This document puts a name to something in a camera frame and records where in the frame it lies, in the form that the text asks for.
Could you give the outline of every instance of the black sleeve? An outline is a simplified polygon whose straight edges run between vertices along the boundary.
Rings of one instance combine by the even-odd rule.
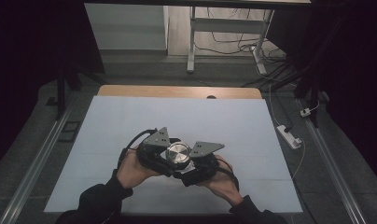
[[[132,189],[121,186],[115,170],[105,185],[98,184],[81,193],[78,209],[64,212],[56,224],[103,223],[119,213],[121,201],[132,195]]]
[[[260,212],[249,196],[244,196],[244,201],[233,206],[230,212],[237,216],[244,224],[287,224],[282,218],[269,210]]]

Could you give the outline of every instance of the gray carpet floor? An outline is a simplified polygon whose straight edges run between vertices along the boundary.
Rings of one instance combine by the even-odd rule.
[[[258,78],[250,58],[197,58],[195,73],[190,75],[186,72],[186,59],[179,57],[117,56],[104,58],[104,63],[106,75],[101,78],[110,84],[241,87]],[[267,64],[267,69],[272,70],[276,66],[277,64]],[[72,94],[77,95],[67,119],[69,122],[83,121],[92,97],[100,88],[98,83],[88,77],[80,76],[80,79],[83,83],[81,91],[67,93],[68,99]],[[352,223],[308,132],[305,120],[300,117],[300,108],[293,96],[293,90],[293,86],[286,86],[277,93],[272,93],[271,100],[267,92],[262,94],[268,105],[272,103],[278,122],[290,122],[285,110],[293,124],[291,132],[305,141],[305,156],[295,177],[304,212],[282,216],[287,223]],[[56,82],[51,82],[39,90],[38,103],[32,116],[0,162],[0,217],[55,122],[57,108],[47,106],[46,103],[49,97],[56,97],[56,92]],[[377,177],[350,140],[328,116],[325,101],[321,101],[318,108],[318,121],[319,130],[324,135],[364,217],[368,223],[377,223]],[[52,149],[17,223],[54,223],[58,217],[59,214],[46,214],[43,210],[73,146],[72,142],[66,141],[74,137],[70,134],[59,135],[59,141]],[[287,166],[293,174],[300,164],[303,151],[291,150],[279,135],[278,137]]]

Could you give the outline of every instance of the power outlet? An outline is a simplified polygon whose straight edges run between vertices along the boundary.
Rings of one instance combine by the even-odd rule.
[[[276,127],[276,130],[278,130],[279,133],[285,138],[291,149],[297,149],[301,147],[301,140],[299,138],[294,138],[293,134],[291,134],[290,132],[285,133],[285,128],[285,125],[280,125]]]

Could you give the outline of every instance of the round metal object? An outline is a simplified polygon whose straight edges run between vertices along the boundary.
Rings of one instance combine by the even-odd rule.
[[[165,157],[168,161],[177,165],[177,170],[184,170],[190,163],[189,152],[191,149],[186,143],[172,143],[165,151]]]

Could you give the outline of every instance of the person's right hand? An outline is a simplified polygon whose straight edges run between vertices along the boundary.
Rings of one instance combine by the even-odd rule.
[[[227,163],[221,156],[215,156],[218,160],[221,160],[218,161],[219,167],[232,172],[232,166],[229,163]],[[197,186],[203,186],[210,189],[217,197],[226,200],[231,206],[238,205],[244,200],[231,177],[219,171],[217,171],[212,178],[197,184]]]

